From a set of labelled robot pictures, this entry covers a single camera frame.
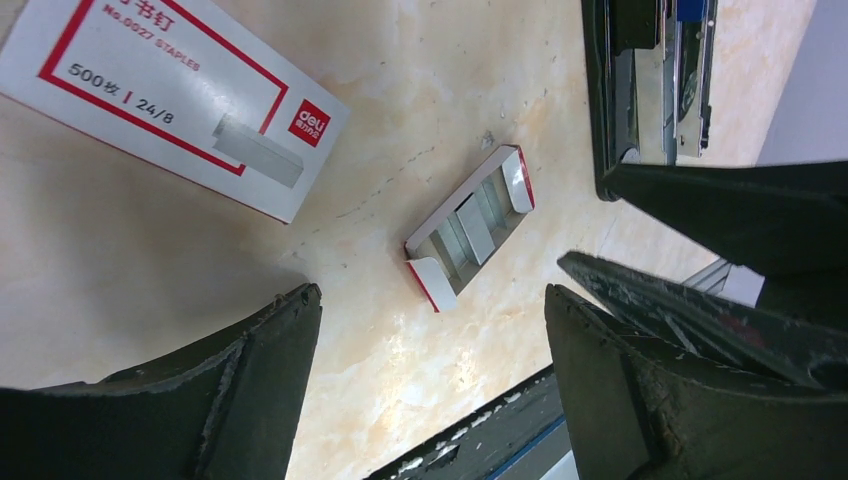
red square label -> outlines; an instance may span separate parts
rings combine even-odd
[[[309,100],[304,100],[297,109],[297,114],[292,120],[289,131],[304,142],[312,145],[318,145],[324,132],[327,131],[327,124],[330,123],[330,116],[322,112]]]

beige table surface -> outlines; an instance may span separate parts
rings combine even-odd
[[[289,478],[361,478],[550,362],[565,251],[678,280],[714,258],[595,197],[579,0],[218,3],[352,109],[304,207],[284,226],[0,97],[0,384],[97,381],[308,278],[324,317]],[[720,5],[700,161],[748,165],[814,0]],[[487,132],[524,147],[537,209],[434,314],[401,242]]]

small open box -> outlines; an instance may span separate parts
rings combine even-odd
[[[416,281],[436,312],[457,295],[536,207],[524,154],[502,145],[406,240]]]

marble patterned surface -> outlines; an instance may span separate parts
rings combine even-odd
[[[579,0],[217,0],[352,110],[284,226],[0,97],[0,384],[97,381],[308,279],[324,318],[288,478],[355,479],[550,362],[569,249],[683,279],[713,255],[594,195]],[[23,0],[0,4],[0,38]],[[720,0],[711,146],[750,165],[813,0]],[[402,240],[520,143],[537,210],[434,314]]]

deli logo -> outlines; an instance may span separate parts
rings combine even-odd
[[[327,130],[327,124],[330,123],[330,116],[322,112],[309,100],[304,100],[297,110],[297,115],[294,116],[289,131],[304,142],[318,146],[324,131]]]

